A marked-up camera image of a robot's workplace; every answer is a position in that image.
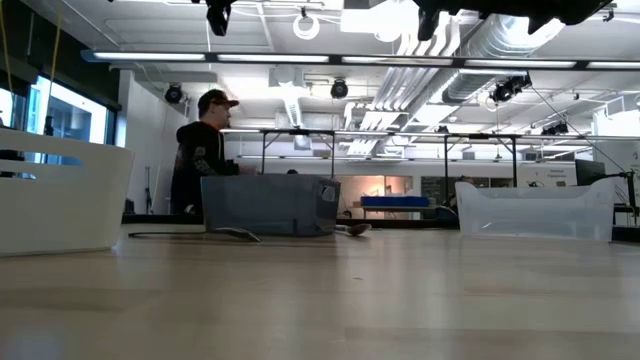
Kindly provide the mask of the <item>clear plastic bin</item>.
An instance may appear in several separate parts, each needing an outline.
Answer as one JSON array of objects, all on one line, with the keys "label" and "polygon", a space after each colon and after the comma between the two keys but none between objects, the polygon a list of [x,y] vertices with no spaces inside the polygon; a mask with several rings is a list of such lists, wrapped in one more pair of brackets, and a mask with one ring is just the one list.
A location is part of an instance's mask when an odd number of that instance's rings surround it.
[{"label": "clear plastic bin", "polygon": [[467,237],[609,242],[614,182],[590,186],[476,188],[455,184],[459,226]]}]

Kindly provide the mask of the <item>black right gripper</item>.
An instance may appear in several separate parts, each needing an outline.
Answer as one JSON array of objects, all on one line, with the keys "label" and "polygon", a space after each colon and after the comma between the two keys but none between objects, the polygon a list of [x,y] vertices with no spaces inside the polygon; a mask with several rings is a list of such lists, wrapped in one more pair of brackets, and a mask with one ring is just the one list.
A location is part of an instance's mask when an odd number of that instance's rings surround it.
[{"label": "black right gripper", "polygon": [[418,39],[429,40],[440,25],[441,13],[449,13],[446,0],[413,0],[419,8]]}]

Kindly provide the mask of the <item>blue table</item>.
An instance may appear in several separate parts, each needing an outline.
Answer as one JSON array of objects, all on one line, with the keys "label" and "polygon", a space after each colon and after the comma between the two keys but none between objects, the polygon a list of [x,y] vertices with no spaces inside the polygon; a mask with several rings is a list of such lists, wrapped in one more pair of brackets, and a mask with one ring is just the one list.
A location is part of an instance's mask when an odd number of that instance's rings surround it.
[{"label": "blue table", "polygon": [[362,196],[363,218],[369,212],[416,213],[430,208],[430,201],[419,196]]}]

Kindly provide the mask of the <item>purple-handled silver spoon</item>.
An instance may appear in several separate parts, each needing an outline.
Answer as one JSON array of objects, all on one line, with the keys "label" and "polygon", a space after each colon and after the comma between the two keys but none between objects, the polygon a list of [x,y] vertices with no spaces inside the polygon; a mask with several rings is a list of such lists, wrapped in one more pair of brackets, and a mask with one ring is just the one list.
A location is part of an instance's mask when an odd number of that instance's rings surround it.
[{"label": "purple-handled silver spoon", "polygon": [[337,224],[334,228],[336,232],[349,235],[351,237],[359,237],[369,231],[372,228],[370,224],[360,223],[356,225],[339,225]]}]

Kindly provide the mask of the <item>black computer monitor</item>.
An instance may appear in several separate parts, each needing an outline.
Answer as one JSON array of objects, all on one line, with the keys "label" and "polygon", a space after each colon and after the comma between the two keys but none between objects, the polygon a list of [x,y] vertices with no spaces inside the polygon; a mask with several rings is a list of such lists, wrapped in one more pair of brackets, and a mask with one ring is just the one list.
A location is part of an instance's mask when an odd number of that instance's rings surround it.
[{"label": "black computer monitor", "polygon": [[589,160],[575,160],[576,181],[578,186],[590,186],[606,176],[605,164]]}]

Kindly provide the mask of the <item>dark grey plastic bin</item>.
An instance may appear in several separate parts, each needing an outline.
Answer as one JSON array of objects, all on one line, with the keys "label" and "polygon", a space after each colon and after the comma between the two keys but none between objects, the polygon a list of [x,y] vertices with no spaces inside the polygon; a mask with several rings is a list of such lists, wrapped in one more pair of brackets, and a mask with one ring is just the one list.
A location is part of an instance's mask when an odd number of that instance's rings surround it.
[{"label": "dark grey plastic bin", "polygon": [[201,179],[204,225],[256,235],[316,237],[334,232],[341,184],[309,174]]}]

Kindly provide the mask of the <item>long linear ceiling light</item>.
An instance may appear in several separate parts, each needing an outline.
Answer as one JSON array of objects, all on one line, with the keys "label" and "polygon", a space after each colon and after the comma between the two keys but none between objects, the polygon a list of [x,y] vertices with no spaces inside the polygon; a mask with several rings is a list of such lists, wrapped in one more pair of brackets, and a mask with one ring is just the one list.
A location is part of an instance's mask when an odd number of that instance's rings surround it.
[{"label": "long linear ceiling light", "polygon": [[291,64],[327,66],[368,66],[403,68],[500,69],[542,71],[640,72],[640,60],[477,58],[400,55],[215,53],[215,52],[133,52],[83,50],[81,57],[91,63],[224,63]]}]

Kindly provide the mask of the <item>black spoon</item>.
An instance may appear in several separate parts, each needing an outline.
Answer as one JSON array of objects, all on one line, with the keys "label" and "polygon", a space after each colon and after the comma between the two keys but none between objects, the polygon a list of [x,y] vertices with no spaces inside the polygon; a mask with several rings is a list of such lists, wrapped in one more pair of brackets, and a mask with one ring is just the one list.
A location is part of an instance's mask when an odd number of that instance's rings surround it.
[{"label": "black spoon", "polygon": [[129,233],[128,236],[132,238],[141,238],[141,237],[150,237],[150,236],[204,236],[204,235],[227,235],[239,239],[245,239],[251,242],[261,243],[262,240],[255,234],[250,231],[239,229],[239,228],[230,228],[230,227],[221,227],[214,228],[212,230],[205,231],[171,231],[171,232],[132,232]]}]

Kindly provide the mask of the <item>white plastic bin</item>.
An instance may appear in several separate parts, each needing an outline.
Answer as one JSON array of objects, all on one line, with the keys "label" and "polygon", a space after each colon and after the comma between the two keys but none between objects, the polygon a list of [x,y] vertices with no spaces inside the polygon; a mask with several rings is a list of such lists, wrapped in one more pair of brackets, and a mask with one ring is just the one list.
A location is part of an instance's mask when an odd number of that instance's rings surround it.
[{"label": "white plastic bin", "polygon": [[77,165],[0,160],[0,257],[98,251],[118,241],[134,153],[0,129],[0,149],[71,157]]}]

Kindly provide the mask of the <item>black metal workstation frame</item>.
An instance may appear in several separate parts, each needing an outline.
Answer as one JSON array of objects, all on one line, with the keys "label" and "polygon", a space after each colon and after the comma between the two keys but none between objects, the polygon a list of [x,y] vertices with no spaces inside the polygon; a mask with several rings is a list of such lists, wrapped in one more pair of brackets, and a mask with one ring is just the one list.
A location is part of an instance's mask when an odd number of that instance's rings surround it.
[{"label": "black metal workstation frame", "polygon": [[488,133],[445,133],[443,135],[443,146],[444,146],[444,186],[445,192],[449,192],[449,151],[454,147],[454,144],[449,144],[450,138],[457,139],[467,139],[467,140],[490,140],[495,139],[498,142],[501,142],[503,139],[508,139],[510,141],[510,145],[505,145],[505,148],[511,152],[512,155],[512,183],[513,186],[516,187],[518,185],[518,174],[517,174],[517,140],[521,138],[521,135],[518,134],[488,134]]},{"label": "black metal workstation frame", "polygon": [[291,136],[306,136],[309,137],[311,135],[326,135],[329,136],[332,140],[331,144],[328,145],[331,151],[331,178],[335,178],[335,146],[336,146],[336,131],[334,130],[318,130],[318,129],[303,129],[303,128],[291,128],[291,129],[258,129],[258,133],[262,135],[262,152],[261,152],[261,167],[260,173],[262,175],[265,174],[265,165],[266,165],[266,149],[267,145],[267,135],[270,133],[274,133],[277,135],[286,134]]}]

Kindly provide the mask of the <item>black aluminium table frame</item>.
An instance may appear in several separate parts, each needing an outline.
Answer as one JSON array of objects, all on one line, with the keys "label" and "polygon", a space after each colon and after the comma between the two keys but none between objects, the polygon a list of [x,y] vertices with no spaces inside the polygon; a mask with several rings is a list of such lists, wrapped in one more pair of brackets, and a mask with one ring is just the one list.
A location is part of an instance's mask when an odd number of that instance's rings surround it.
[{"label": "black aluminium table frame", "polygon": [[[123,224],[171,224],[203,225],[203,218],[197,215],[139,215],[127,214],[122,217]],[[458,230],[457,220],[385,220],[385,219],[338,219],[338,225],[356,225],[369,223],[379,229],[446,229]],[[640,245],[640,227],[614,225],[612,241]]]}]

